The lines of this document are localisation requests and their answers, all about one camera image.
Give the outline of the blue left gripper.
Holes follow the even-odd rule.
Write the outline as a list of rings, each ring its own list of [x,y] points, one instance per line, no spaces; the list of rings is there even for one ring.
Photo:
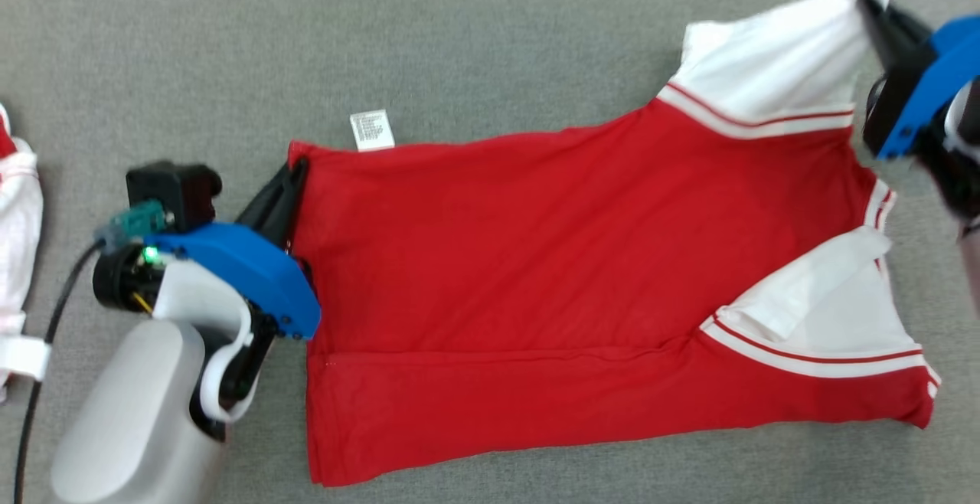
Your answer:
[[[321,322],[321,305],[297,260],[287,255],[308,172],[306,158],[284,163],[236,224],[213,222],[187,233],[152,233],[144,237],[144,245],[199,263],[273,316],[287,336],[310,340]],[[265,231],[269,240],[255,231]]]

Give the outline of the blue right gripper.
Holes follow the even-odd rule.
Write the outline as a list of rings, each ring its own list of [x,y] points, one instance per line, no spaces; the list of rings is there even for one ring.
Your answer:
[[[879,161],[909,155],[920,130],[978,78],[979,18],[954,18],[933,32],[903,6],[855,4],[883,68],[868,94],[864,143]]]

